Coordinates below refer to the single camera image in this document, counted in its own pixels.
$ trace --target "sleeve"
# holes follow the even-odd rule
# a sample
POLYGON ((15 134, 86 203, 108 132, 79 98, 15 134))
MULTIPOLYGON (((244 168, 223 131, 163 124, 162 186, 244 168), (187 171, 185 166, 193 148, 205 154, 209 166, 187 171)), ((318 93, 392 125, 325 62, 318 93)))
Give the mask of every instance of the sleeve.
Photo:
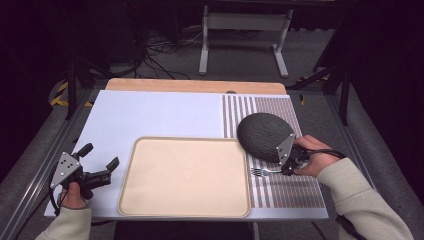
MULTIPOLYGON (((324 168, 317 179, 330 187, 337 214, 349 219, 366 239, 413 239, 405 222, 349 158, 324 168)), ((340 227, 339 239, 354 238, 340 227)))
POLYGON ((90 228, 91 209, 72 210, 62 207, 59 216, 36 240, 88 240, 90 228))

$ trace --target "table leg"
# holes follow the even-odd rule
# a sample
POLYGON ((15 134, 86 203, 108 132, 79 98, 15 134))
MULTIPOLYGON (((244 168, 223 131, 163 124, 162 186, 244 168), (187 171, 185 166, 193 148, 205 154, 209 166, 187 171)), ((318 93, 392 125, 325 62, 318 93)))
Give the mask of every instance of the table leg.
POLYGON ((283 44, 287 36, 287 31, 289 30, 292 16, 293 16, 293 10, 287 11, 283 26, 281 28, 280 41, 278 42, 278 44, 272 45, 275 60, 277 61, 278 69, 280 70, 280 75, 283 78, 287 78, 289 76, 289 73, 287 71, 287 67, 284 62, 283 55, 281 54, 281 50, 283 48, 283 44))
POLYGON ((208 54, 209 54, 209 43, 208 43, 208 6, 204 7, 203 10, 203 46, 202 53, 200 55, 200 67, 199 74, 206 75, 208 68, 208 54))

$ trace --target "tray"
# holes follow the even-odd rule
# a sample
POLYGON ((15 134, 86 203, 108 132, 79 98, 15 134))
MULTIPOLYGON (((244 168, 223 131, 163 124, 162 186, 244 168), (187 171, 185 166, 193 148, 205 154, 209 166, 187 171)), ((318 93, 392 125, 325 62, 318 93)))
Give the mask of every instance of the tray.
POLYGON ((119 211, 240 218, 250 211, 248 186, 237 139, 142 137, 134 144, 119 211))

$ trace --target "metal stand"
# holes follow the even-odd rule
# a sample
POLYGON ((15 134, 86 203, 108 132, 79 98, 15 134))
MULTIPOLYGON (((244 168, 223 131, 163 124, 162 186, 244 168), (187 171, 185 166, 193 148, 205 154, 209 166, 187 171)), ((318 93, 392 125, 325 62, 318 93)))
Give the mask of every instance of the metal stand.
POLYGON ((308 77, 305 81, 297 82, 292 86, 286 86, 289 90, 299 90, 327 75, 330 75, 327 82, 322 87, 324 95, 332 95, 337 88, 342 84, 342 92, 340 98, 339 115, 345 126, 347 126, 347 103, 349 98, 349 86, 350 86, 350 65, 338 65, 326 68, 322 71, 315 73, 308 77))
POLYGON ((289 74, 281 54, 281 49, 287 36, 292 15, 293 10, 287 11, 286 15, 209 13, 208 6, 205 6, 203 11, 203 46, 200 55, 199 74, 206 75, 207 72, 209 29, 262 30, 280 32, 280 40, 278 44, 272 45, 272 49, 281 77, 287 78, 289 74))

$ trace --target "metal fork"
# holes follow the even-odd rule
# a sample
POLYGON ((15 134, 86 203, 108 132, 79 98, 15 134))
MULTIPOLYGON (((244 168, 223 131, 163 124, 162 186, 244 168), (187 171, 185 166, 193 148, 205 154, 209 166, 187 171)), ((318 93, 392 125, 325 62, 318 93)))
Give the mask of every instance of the metal fork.
POLYGON ((269 174, 273 174, 273 173, 282 173, 281 170, 269 170, 266 168, 251 168, 250 172, 258 177, 266 177, 269 174))

